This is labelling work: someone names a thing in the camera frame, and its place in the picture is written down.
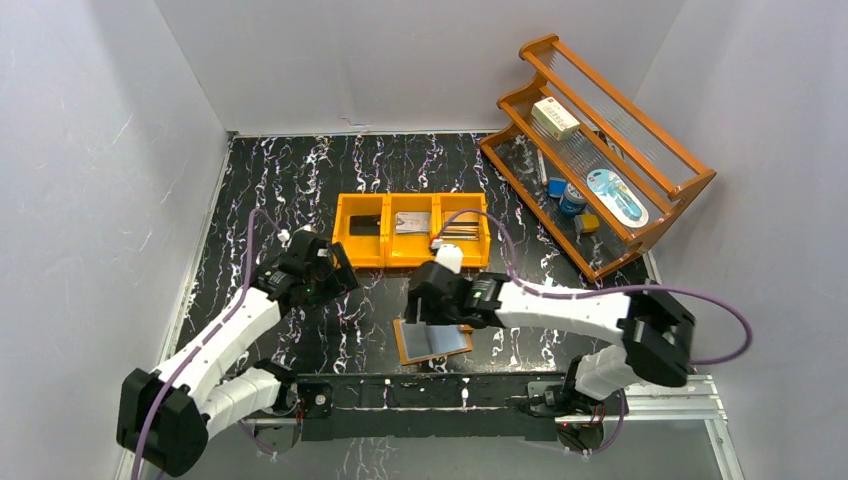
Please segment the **orange card holder wallet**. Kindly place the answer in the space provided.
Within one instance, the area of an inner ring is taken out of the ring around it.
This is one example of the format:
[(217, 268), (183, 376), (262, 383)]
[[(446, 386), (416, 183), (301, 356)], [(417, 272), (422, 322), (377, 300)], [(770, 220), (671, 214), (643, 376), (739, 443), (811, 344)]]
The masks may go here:
[(393, 329), (401, 365), (467, 353), (473, 349), (471, 334), (458, 325), (430, 326), (396, 319)]

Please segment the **orange card stack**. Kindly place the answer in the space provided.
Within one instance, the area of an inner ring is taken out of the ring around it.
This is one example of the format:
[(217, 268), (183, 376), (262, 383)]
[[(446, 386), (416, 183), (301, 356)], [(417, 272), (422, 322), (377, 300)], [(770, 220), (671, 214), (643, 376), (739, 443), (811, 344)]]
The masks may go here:
[(448, 211), (443, 214), (445, 224), (441, 236), (447, 239), (476, 241), (480, 236), (479, 215), (474, 212), (458, 214)]

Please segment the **orange wooden shelf rack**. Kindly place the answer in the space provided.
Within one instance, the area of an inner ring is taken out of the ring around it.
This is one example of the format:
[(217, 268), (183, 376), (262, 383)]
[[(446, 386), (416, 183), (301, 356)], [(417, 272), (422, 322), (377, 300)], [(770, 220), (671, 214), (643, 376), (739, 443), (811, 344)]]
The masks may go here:
[[(647, 253), (716, 173), (687, 151), (600, 73), (551, 34), (519, 51), (534, 74), (506, 93), (497, 106), (509, 119), (480, 142), (481, 152), (508, 180), (521, 200), (589, 281), (596, 281)], [(580, 128), (556, 141), (533, 118), (533, 104), (556, 98)], [(573, 183), (600, 219), (593, 234), (578, 234), (574, 222), (548, 197), (537, 175), (536, 150), (547, 176)], [(617, 173), (649, 212), (639, 229), (620, 223), (587, 186), (595, 169)]]

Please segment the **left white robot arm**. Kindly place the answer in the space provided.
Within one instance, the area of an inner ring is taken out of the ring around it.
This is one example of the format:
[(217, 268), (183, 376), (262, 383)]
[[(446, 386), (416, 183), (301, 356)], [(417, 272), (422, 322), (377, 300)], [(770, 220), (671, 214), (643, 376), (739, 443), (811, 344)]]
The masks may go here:
[(246, 285), (193, 340), (152, 371), (124, 379), (116, 441), (172, 477), (188, 472), (210, 439), (257, 411), (300, 414), (312, 396), (289, 367), (262, 359), (227, 371), (290, 311), (323, 306), (359, 286), (344, 247), (309, 230), (252, 266)]

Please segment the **blue packaged cutter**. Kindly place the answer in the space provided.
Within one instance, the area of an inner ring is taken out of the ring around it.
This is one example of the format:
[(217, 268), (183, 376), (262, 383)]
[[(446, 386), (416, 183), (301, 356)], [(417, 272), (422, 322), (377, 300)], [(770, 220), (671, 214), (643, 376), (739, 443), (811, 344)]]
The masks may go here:
[(595, 169), (587, 175), (586, 182), (595, 196), (624, 226), (639, 229), (648, 224), (648, 210), (617, 173), (608, 169)]

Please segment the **silver card stack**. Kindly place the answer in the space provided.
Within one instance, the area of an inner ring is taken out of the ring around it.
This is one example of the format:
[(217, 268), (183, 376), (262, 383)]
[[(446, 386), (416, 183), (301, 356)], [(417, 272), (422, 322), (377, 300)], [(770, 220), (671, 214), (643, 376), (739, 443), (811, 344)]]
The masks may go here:
[(431, 214), (425, 211), (399, 211), (395, 214), (396, 235), (426, 235), (430, 232)]

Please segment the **orange three-compartment bin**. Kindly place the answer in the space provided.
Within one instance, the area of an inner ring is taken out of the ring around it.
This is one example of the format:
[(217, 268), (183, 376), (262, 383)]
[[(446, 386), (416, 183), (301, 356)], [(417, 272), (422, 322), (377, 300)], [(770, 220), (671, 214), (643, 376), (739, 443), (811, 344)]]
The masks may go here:
[(432, 257), (435, 239), (458, 246), (463, 266), (483, 268), (490, 231), (482, 193), (343, 193), (333, 241), (356, 268), (412, 268)]

